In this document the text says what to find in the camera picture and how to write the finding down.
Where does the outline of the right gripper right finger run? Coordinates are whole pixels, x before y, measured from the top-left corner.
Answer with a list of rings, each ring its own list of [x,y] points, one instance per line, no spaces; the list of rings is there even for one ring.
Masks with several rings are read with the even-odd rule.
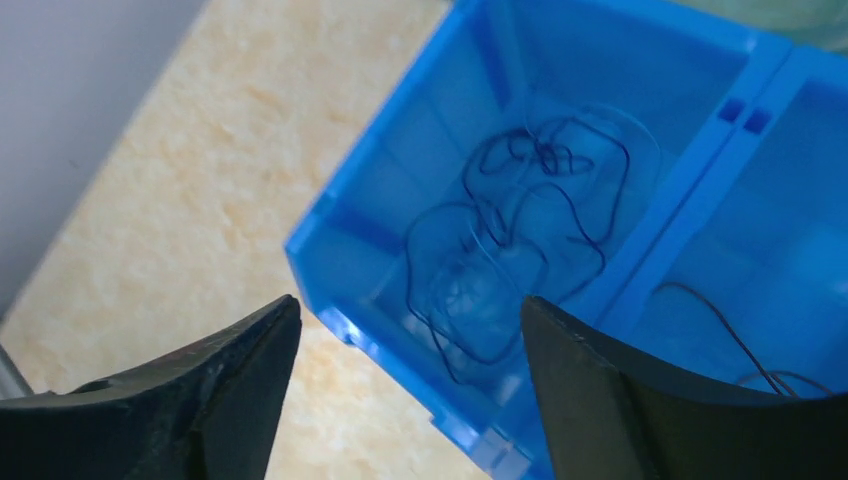
[[[843,479],[847,398],[798,399],[680,368],[538,296],[521,327],[559,479]]]

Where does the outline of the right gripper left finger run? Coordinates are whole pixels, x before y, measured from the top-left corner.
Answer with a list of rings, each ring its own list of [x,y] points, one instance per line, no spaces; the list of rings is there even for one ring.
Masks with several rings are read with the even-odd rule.
[[[261,479],[301,338],[282,296],[214,334],[58,394],[1,404],[5,479]]]

